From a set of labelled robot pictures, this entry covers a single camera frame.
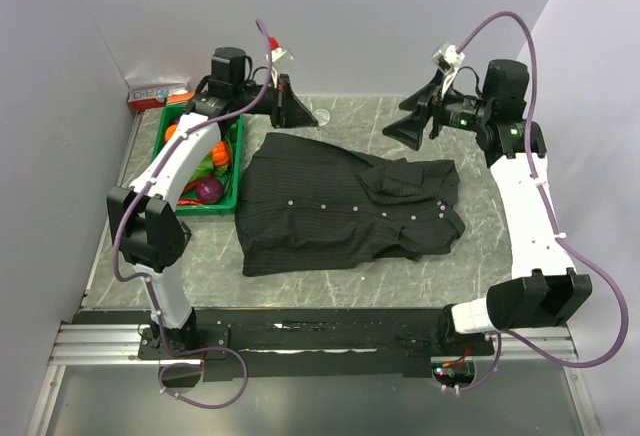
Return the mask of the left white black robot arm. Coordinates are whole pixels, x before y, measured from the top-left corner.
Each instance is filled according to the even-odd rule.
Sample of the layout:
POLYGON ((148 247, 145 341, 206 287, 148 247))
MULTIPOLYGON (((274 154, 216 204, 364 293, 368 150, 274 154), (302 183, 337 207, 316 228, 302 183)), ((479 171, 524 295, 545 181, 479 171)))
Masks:
POLYGON ((185 358, 198 346, 196 313, 179 268, 190 232, 176 216, 178 201, 205 152, 239 116, 266 115, 277 129, 318 126, 279 69, 291 57, 269 41, 265 79, 257 83, 246 75, 245 51, 216 49, 209 74, 186 102, 169 141, 137 179, 107 196, 114 275, 126 279, 121 260, 133 265, 132 276, 142 280, 150 300, 152 336, 174 357, 185 358))

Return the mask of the black pinstriped shirt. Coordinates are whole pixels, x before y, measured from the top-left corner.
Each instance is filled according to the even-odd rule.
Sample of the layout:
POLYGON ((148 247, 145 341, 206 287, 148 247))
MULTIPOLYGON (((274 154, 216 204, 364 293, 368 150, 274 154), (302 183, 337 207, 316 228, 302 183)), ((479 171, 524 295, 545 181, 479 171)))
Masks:
POLYGON ((463 235, 452 160, 410 162, 270 133, 243 173, 242 272, 257 277, 445 255, 463 235))

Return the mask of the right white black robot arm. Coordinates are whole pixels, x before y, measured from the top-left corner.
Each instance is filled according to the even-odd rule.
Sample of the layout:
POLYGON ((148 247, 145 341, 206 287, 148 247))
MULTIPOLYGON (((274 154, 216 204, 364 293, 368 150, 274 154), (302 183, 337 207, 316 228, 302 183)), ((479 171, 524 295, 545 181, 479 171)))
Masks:
POLYGON ((548 159, 540 127, 525 126, 526 65, 490 61, 484 85, 474 95, 454 90, 457 68, 443 61, 437 66, 434 77, 400 103, 405 117, 383 133, 417 150, 426 128, 431 138, 442 127, 473 132, 502 199, 512 253, 511 280, 490 287, 481 298, 446 308, 437 343, 455 355, 470 345, 472 334, 566 324, 591 295, 592 283, 577 273, 557 243, 538 192, 548 159))

